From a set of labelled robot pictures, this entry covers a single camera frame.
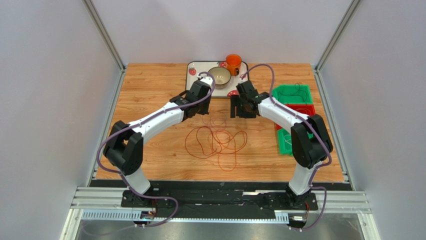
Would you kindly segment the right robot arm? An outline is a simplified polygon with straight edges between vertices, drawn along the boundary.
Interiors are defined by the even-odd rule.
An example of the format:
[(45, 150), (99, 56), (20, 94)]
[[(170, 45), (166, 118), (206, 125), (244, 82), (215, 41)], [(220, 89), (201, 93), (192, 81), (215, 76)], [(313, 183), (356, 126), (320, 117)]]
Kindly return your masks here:
[(290, 134), (296, 166), (284, 199), (290, 208), (299, 208), (313, 189), (317, 171), (332, 162), (334, 147), (324, 119), (291, 109), (267, 92), (259, 93), (250, 80), (237, 84), (236, 90), (238, 94), (231, 96), (231, 117), (264, 117)]

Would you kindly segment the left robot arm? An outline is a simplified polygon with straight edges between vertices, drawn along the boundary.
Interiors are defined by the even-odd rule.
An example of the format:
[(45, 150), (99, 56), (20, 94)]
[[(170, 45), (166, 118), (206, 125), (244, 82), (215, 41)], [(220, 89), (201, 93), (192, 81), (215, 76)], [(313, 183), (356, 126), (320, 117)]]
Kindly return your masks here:
[(129, 188), (139, 195), (146, 193), (151, 184), (141, 165), (144, 145), (154, 136), (195, 115), (207, 115), (214, 80), (204, 77), (196, 80), (189, 90), (180, 93), (161, 109), (139, 120), (113, 125), (109, 137), (102, 143), (103, 155), (115, 166)]

